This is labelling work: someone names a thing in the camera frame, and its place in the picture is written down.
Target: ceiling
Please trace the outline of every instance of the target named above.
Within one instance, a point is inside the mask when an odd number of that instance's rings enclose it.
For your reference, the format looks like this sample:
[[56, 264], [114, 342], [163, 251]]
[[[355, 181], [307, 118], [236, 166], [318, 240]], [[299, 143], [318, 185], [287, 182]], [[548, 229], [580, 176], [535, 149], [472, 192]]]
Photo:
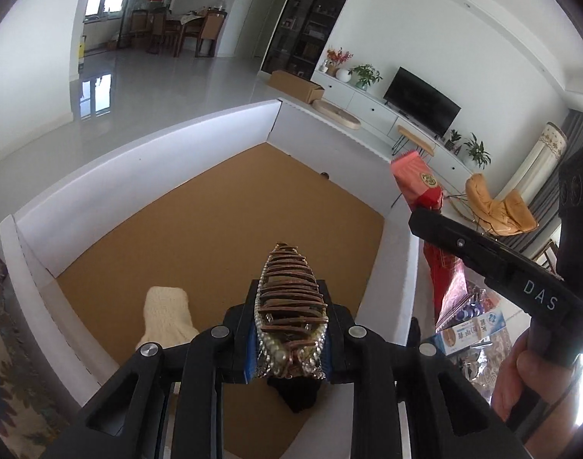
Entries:
[[453, 0], [513, 44], [583, 110], [583, 40], [555, 0]]

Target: black tv screen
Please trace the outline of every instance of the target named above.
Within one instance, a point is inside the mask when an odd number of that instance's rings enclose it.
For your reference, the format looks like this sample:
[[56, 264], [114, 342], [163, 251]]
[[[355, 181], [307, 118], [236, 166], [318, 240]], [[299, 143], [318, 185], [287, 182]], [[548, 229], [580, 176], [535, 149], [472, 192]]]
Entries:
[[436, 88], [402, 67], [385, 93], [385, 100], [441, 137], [460, 110]]

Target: bottle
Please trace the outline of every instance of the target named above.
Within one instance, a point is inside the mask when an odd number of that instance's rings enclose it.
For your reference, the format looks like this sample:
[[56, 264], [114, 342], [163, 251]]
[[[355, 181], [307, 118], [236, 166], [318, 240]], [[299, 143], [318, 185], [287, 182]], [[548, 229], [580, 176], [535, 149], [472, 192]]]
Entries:
[[226, 4], [226, 0], [219, 0], [219, 3], [215, 6], [215, 10], [220, 10], [223, 12], [225, 10]]

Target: gray curtain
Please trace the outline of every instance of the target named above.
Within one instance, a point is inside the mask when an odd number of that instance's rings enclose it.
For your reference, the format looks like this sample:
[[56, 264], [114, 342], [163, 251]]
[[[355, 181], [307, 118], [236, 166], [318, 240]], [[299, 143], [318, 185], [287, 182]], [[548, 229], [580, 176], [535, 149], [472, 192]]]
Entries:
[[538, 221], [538, 229], [531, 233], [523, 233], [500, 240], [518, 252], [523, 252], [528, 248], [538, 238], [542, 230], [557, 217], [559, 210], [559, 168], [563, 161], [569, 159], [574, 152], [583, 146], [583, 112], [571, 110], [563, 123], [562, 131], [568, 137], [566, 152], [555, 167], [553, 174], [549, 176], [547, 182], [529, 204], [529, 210]]

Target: human hand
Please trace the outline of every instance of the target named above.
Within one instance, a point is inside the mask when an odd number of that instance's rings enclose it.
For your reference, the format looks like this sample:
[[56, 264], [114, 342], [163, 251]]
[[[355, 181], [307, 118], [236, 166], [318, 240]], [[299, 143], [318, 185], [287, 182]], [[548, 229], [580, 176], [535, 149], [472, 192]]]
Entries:
[[[552, 405], [572, 379], [571, 369], [547, 362], [528, 351], [527, 337], [528, 331], [519, 337], [498, 372], [491, 406], [503, 421], [519, 401], [524, 385]], [[577, 397], [577, 389], [573, 389], [527, 441], [525, 447], [534, 459], [555, 459], [568, 445], [576, 430]]]

